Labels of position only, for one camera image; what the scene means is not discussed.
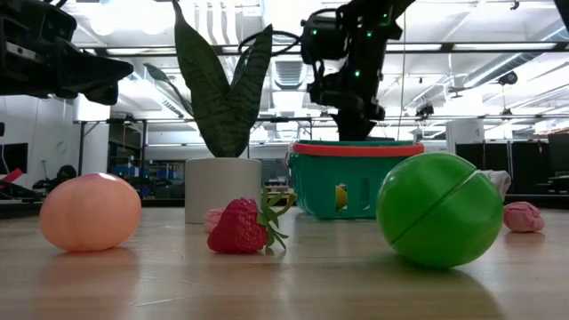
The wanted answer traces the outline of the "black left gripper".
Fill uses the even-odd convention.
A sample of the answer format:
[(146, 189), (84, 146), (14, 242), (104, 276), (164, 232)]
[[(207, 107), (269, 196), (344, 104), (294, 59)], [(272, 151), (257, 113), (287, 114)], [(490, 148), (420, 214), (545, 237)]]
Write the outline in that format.
[(0, 0), (0, 95), (118, 101), (118, 82), (133, 72), (121, 60), (92, 55), (70, 43), (76, 20), (67, 0)]

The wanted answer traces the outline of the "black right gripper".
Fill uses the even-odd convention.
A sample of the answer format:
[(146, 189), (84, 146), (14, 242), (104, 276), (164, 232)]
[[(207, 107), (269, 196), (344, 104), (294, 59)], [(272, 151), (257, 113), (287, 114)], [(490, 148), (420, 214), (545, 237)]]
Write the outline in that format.
[(361, 70), (344, 70), (316, 76), (308, 84), (308, 94), (310, 101), (318, 105), (354, 111), (363, 117), (357, 120), (354, 137), (354, 117), (347, 113), (332, 115), (340, 141), (364, 141), (376, 126), (376, 121), (385, 118), (385, 109), (377, 100), (381, 80), (381, 73), (368, 77)]

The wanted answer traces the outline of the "green plastic ball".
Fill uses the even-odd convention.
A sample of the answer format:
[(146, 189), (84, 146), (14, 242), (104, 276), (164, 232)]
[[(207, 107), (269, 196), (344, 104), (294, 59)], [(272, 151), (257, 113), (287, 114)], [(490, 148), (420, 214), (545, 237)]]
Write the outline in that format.
[(501, 230), (499, 190), (475, 165), (448, 153), (412, 156), (384, 179), (376, 215), (389, 246), (422, 266), (452, 268), (483, 255)]

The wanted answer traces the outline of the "orange toy peach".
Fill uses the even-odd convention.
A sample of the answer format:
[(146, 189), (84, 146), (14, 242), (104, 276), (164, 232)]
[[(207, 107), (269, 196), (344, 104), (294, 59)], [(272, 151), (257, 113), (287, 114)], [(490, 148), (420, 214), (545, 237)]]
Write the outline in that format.
[(128, 240), (139, 226), (141, 200), (125, 180), (90, 173), (61, 183), (39, 213), (44, 238), (65, 252), (98, 252)]

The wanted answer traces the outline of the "small pink toy fruit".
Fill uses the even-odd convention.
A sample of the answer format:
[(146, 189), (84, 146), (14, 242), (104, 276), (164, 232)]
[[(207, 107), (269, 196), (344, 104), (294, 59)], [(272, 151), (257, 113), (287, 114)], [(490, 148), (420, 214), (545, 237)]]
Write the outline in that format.
[(504, 207), (504, 224), (515, 233), (540, 232), (545, 227), (541, 211), (527, 202), (515, 202)]
[(204, 217), (204, 231), (211, 234), (218, 225), (224, 210), (222, 208), (214, 208), (209, 210)]

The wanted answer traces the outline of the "blue storage bins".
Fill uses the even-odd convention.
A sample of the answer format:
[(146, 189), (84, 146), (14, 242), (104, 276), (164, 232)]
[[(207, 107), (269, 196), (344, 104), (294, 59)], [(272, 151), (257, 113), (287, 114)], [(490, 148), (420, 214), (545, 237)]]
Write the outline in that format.
[(179, 173), (171, 165), (155, 165), (141, 169), (137, 166), (117, 165), (110, 169), (117, 176), (138, 177), (140, 174), (146, 178), (178, 179)]

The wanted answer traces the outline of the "person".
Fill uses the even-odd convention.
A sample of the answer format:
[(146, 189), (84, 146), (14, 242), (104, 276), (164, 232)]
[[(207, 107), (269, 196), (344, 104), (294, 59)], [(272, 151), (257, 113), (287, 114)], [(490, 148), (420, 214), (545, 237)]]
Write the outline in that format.
[(77, 176), (76, 169), (71, 164), (61, 166), (56, 177), (53, 179), (44, 179), (37, 181), (33, 189), (45, 189), (47, 193), (57, 188), (61, 183), (74, 179)]

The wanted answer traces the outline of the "green snake plant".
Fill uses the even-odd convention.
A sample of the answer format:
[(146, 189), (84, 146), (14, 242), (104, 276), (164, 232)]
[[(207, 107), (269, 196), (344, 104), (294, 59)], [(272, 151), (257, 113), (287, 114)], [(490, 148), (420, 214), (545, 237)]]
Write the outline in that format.
[(249, 144), (260, 112), (274, 29), (268, 25), (258, 33), (240, 56), (229, 81), (213, 48), (185, 21), (178, 0), (171, 1), (177, 61), (191, 95), (186, 110), (214, 156), (239, 157)]

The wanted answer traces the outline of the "white plant pot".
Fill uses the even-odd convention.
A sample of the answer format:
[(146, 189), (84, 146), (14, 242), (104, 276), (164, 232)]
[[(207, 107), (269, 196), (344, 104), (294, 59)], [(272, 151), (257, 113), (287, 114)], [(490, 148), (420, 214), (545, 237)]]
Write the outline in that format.
[(261, 162), (235, 157), (189, 159), (185, 163), (185, 222), (203, 224), (211, 209), (225, 209), (234, 199), (260, 204)]

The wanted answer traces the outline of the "black cabinets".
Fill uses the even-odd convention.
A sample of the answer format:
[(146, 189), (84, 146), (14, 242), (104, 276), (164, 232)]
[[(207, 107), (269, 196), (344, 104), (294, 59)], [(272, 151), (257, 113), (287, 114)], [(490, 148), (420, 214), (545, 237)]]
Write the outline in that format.
[(509, 196), (569, 196), (568, 133), (543, 140), (457, 143), (454, 149), (480, 170), (506, 172)]

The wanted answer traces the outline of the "white folded towel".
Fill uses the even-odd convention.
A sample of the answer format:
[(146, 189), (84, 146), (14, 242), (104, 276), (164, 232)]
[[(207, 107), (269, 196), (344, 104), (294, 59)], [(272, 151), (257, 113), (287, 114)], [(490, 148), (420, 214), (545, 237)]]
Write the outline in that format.
[(511, 177), (506, 171), (481, 171), (493, 185), (497, 188), (501, 195), (501, 199), (505, 200), (505, 196), (511, 185)]

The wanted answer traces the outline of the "red toy strawberry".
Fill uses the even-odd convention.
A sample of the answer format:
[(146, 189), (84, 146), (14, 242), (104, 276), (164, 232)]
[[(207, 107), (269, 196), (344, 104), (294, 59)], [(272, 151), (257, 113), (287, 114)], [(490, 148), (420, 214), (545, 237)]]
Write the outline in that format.
[(284, 196), (285, 192), (281, 192), (270, 197), (264, 188), (259, 203), (250, 197), (232, 200), (208, 236), (209, 249), (217, 253), (248, 254), (278, 243), (285, 250), (284, 240), (288, 236), (278, 231), (279, 218), (291, 209), (297, 195), (289, 194), (285, 206), (279, 211), (273, 210)]

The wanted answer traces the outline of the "black background table frame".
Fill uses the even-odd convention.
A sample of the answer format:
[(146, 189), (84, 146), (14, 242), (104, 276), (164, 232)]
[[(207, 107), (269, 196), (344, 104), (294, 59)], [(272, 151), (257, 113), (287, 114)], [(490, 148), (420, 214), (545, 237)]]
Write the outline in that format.
[[(290, 123), (295, 122), (297, 125), (301, 125), (301, 122), (305, 122), (309, 124), (309, 137), (313, 137), (313, 127), (314, 127), (315, 119), (311, 116), (304, 116), (304, 117), (287, 117), (287, 116), (273, 116), (273, 117), (259, 117), (256, 119), (256, 124), (264, 124), (264, 123), (272, 123), (272, 124), (281, 124), (281, 123)], [(79, 138), (79, 151), (78, 151), (78, 166), (77, 166), (77, 174), (81, 175), (83, 173), (83, 165), (84, 165), (84, 144), (85, 138), (88, 134), (94, 130), (98, 124), (142, 124), (142, 143), (140, 147), (140, 156), (141, 156), (141, 164), (144, 164), (146, 160), (146, 148), (148, 147), (148, 125), (149, 124), (176, 124), (176, 123), (184, 123), (190, 124), (194, 123), (194, 119), (190, 118), (157, 118), (157, 119), (147, 119), (147, 118), (134, 118), (134, 117), (126, 117), (126, 118), (109, 118), (105, 120), (76, 120), (74, 124), (80, 125), (80, 138)]]

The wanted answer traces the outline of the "black wall monitor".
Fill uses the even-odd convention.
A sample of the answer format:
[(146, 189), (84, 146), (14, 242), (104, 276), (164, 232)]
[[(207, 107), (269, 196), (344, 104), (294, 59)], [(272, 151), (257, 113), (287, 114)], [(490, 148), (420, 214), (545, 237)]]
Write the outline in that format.
[(0, 174), (20, 169), (28, 172), (28, 144), (0, 144)]

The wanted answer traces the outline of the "silver ventilation duct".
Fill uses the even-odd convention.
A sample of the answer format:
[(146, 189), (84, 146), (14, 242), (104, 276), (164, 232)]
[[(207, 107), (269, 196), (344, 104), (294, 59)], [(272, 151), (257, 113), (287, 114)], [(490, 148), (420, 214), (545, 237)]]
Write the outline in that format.
[[(530, 36), (532, 42), (556, 42), (569, 40), (569, 33), (562, 22), (555, 22), (537, 34)], [(483, 67), (476, 69), (461, 80), (465, 90), (488, 83), (500, 76), (508, 74), (515, 68), (541, 56), (541, 52), (505, 53), (491, 60)]]

